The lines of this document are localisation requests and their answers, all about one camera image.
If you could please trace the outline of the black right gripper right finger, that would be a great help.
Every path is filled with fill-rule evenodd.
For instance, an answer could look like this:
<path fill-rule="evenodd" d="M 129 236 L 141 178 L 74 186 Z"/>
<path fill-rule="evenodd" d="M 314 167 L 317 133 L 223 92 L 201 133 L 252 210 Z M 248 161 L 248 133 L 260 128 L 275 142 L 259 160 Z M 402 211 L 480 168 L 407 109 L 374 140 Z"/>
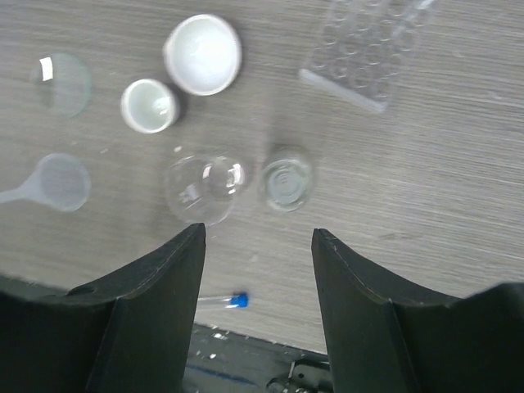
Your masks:
<path fill-rule="evenodd" d="M 522 391 L 521 283 L 458 298 L 392 273 L 323 228 L 311 250 L 335 391 Z"/>

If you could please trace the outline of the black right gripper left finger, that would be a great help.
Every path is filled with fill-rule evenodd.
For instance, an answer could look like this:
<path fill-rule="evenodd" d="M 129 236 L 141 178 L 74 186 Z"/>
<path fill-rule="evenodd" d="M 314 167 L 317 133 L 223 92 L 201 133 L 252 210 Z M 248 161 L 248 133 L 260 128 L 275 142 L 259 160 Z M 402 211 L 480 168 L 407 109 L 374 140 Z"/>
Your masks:
<path fill-rule="evenodd" d="M 181 391 L 205 255 L 193 224 L 66 294 L 2 290 L 2 391 Z"/>

